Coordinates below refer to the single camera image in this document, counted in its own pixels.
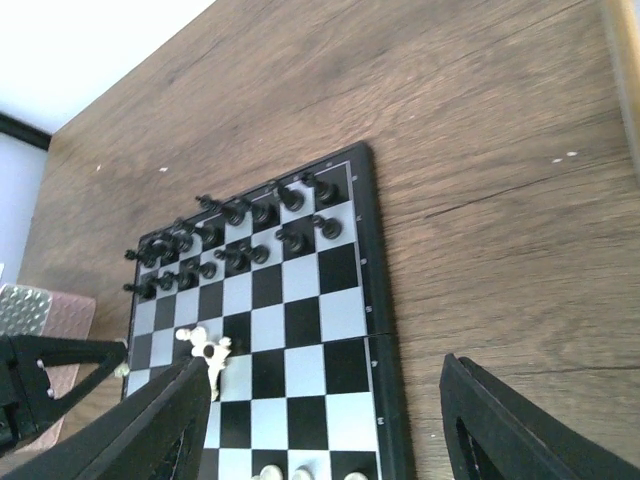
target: chessboard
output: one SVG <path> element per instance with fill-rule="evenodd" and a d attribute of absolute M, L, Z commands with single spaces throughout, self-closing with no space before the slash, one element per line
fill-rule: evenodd
<path fill-rule="evenodd" d="M 414 476 L 373 155 L 357 143 L 144 235 L 129 333 L 131 395 L 201 325 L 232 353 L 199 480 Z"/>

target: white wall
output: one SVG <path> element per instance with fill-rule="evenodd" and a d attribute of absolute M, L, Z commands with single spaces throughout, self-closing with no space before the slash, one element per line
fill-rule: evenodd
<path fill-rule="evenodd" d="M 18 279 L 46 160 L 45 151 L 0 134 L 2 283 Z"/>
<path fill-rule="evenodd" d="M 213 0 L 0 2 L 0 112 L 55 132 Z"/>

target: wooden table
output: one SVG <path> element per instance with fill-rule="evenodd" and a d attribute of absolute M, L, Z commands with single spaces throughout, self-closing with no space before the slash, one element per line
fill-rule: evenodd
<path fill-rule="evenodd" d="M 640 191 L 592 1 L 218 0 L 55 135 L 20 280 L 123 337 L 140 234 L 359 139 L 419 477 L 451 478 L 447 352 L 640 465 Z"/>

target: black square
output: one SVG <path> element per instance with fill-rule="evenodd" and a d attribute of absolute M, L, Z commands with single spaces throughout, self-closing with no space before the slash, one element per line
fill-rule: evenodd
<path fill-rule="evenodd" d="M 149 369 L 149 381 L 162 375 L 164 372 L 167 371 L 169 367 L 171 367 L 171 365 L 162 365 L 161 367 L 151 367 Z"/>
<path fill-rule="evenodd" d="M 251 448 L 251 402 L 220 403 L 220 448 Z"/>
<path fill-rule="evenodd" d="M 256 352 L 251 361 L 252 398 L 284 397 L 284 350 Z"/>
<path fill-rule="evenodd" d="M 282 258 L 284 261 L 293 260 L 294 258 L 304 257 L 316 251 L 315 227 L 311 221 L 311 215 L 298 218 L 293 222 L 285 223 L 283 230 L 289 232 L 298 232 L 304 236 L 304 248 L 298 252 L 292 252 L 285 243 L 282 248 Z"/>
<path fill-rule="evenodd" d="M 333 199 L 333 201 L 331 201 L 331 203 L 324 204 L 316 197 L 316 212 L 349 200 L 350 180 L 347 177 L 346 165 L 332 168 L 330 170 L 327 170 L 326 172 L 318 173 L 316 175 L 316 178 L 322 182 L 334 184 L 338 188 L 338 194 Z"/>
<path fill-rule="evenodd" d="M 137 283 L 137 285 L 144 285 L 151 278 L 158 278 L 157 270 L 153 272 L 147 272 L 144 275 L 140 275 L 140 281 Z M 149 300 L 154 300 L 155 295 L 153 296 L 153 298 L 142 298 L 140 295 L 136 295 L 136 298 L 138 299 L 138 303 L 144 303 L 144 302 L 148 302 Z"/>
<path fill-rule="evenodd" d="M 189 290 L 191 288 L 196 288 L 200 284 L 200 275 L 198 275 L 198 267 L 200 266 L 200 256 L 196 255 L 195 257 L 187 258 L 186 260 L 182 260 L 180 262 L 180 266 L 178 267 L 179 272 L 189 271 L 193 274 L 193 282 L 191 285 L 187 287 L 182 287 L 178 285 L 178 291 L 183 292 L 185 290 Z"/>
<path fill-rule="evenodd" d="M 287 398 L 289 448 L 327 450 L 327 408 L 324 397 Z"/>
<path fill-rule="evenodd" d="M 284 331 L 287 348 L 321 343 L 318 297 L 285 303 Z"/>
<path fill-rule="evenodd" d="M 318 252 L 320 293 L 331 293 L 357 287 L 357 268 L 353 243 Z"/>
<path fill-rule="evenodd" d="M 236 240 L 234 242 L 228 243 L 225 247 L 224 250 L 225 251 L 238 251 L 240 244 L 243 243 L 245 245 L 251 245 L 251 237 L 246 237 L 246 238 L 241 238 L 239 240 Z M 229 277 L 235 277 L 236 275 L 240 275 L 242 273 L 247 273 L 251 270 L 251 260 L 249 260 L 249 258 L 247 258 L 245 256 L 245 262 L 244 265 L 242 265 L 242 268 L 231 268 L 231 265 L 229 262 L 225 261 L 224 262 L 224 276 L 225 278 L 229 278 Z"/>
<path fill-rule="evenodd" d="M 327 394 L 368 392 L 364 340 L 341 340 L 324 344 Z"/>
<path fill-rule="evenodd" d="M 378 480 L 376 452 L 331 452 L 333 478 L 345 478 L 354 472 L 362 473 L 367 480 Z"/>
<path fill-rule="evenodd" d="M 196 328 L 196 324 L 193 323 L 191 325 L 184 325 L 180 328 L 188 328 L 189 330 L 192 330 Z M 191 349 L 193 348 L 193 345 L 191 344 L 191 342 L 185 342 L 183 340 L 178 340 L 176 338 L 176 330 L 178 329 L 177 328 L 173 329 L 173 357 L 171 357 L 172 363 L 176 363 L 176 362 L 179 362 L 180 360 L 191 358 Z"/>
<path fill-rule="evenodd" d="M 200 287 L 198 321 L 222 316 L 222 282 Z"/>
<path fill-rule="evenodd" d="M 278 200 L 273 195 L 267 195 L 266 197 L 257 200 L 255 203 L 259 203 L 266 208 L 270 208 L 271 218 L 267 222 L 264 222 L 260 225 L 254 222 L 253 233 L 262 232 L 280 224 L 280 202 L 278 202 Z"/>
<path fill-rule="evenodd" d="M 149 368 L 151 362 L 151 333 L 133 337 L 131 344 L 130 367 L 131 370 L 144 370 Z"/>
<path fill-rule="evenodd" d="M 289 478 L 286 450 L 253 450 L 251 452 L 251 475 L 260 475 L 267 465 L 275 465 L 282 470 L 282 476 Z"/>
<path fill-rule="evenodd" d="M 282 303 L 282 264 L 252 272 L 253 308 Z"/>
<path fill-rule="evenodd" d="M 233 355 L 251 352 L 251 312 L 229 315 L 222 320 L 222 335 L 231 339 Z"/>
<path fill-rule="evenodd" d="M 202 242 L 203 252 L 219 247 L 220 245 L 224 245 L 224 225 L 225 223 L 222 215 L 218 215 L 217 217 L 210 218 L 209 220 L 202 222 L 203 227 L 213 227 L 218 229 L 218 236 L 215 242 Z"/>
<path fill-rule="evenodd" d="M 165 330 L 173 327 L 176 318 L 176 297 L 159 298 L 156 302 L 156 316 L 153 322 L 153 331 Z"/>
<path fill-rule="evenodd" d="M 217 448 L 202 450 L 198 480 L 218 480 L 218 452 Z"/>

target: chessboard frame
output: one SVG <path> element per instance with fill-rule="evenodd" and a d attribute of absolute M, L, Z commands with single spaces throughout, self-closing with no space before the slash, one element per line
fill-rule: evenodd
<path fill-rule="evenodd" d="M 391 286 L 387 268 L 384 231 L 378 201 L 374 155 L 366 142 L 360 141 L 330 153 L 312 162 L 303 164 L 280 175 L 275 180 L 287 185 L 299 180 L 300 173 L 325 172 L 330 168 L 347 163 L 352 182 L 359 188 L 350 189 L 356 214 L 357 242 L 360 255 L 360 274 L 365 299 L 365 318 L 369 335 L 366 338 L 370 349 L 372 391 L 378 416 L 378 443 L 380 454 L 379 480 L 410 480 L 416 476 L 415 459 L 411 441 L 411 430 L 400 353 L 395 330 Z M 253 201 L 270 194 L 268 182 L 238 194 Z M 223 203 L 231 204 L 232 199 Z M 200 222 L 211 217 L 211 213 L 200 211 L 187 220 Z M 153 230 L 140 237 L 139 245 L 157 233 L 170 230 L 172 225 Z M 136 262 L 135 279 L 139 278 L 140 264 Z M 130 311 L 128 341 L 133 339 L 133 319 L 136 297 L 133 296 Z M 121 398 L 126 396 L 127 382 L 123 382 Z"/>

